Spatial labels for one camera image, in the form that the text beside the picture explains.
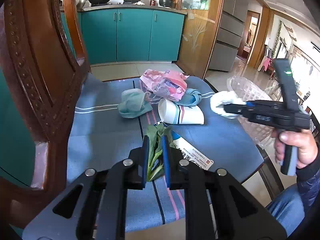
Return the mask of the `dark jacket forearm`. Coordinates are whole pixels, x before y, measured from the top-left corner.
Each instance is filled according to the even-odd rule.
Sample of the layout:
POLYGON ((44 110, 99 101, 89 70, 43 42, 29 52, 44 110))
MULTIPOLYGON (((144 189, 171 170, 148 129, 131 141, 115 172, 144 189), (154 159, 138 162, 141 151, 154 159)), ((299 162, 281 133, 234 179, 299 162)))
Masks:
POLYGON ((304 235, 319 232, 319 154, 316 159, 297 170, 298 204, 304 235))

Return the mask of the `person's right hand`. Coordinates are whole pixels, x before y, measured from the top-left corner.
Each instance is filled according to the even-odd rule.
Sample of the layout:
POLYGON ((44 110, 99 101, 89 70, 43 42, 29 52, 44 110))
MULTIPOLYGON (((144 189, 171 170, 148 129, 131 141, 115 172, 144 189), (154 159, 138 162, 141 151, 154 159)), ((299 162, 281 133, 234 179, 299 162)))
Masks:
POLYGON ((284 160, 285 145, 295 146, 298 148, 298 169, 307 167, 317 158, 318 147, 311 131, 308 129, 303 129, 300 132, 279 132, 274 129, 271 137, 275 138, 275 159, 278 164, 284 160))

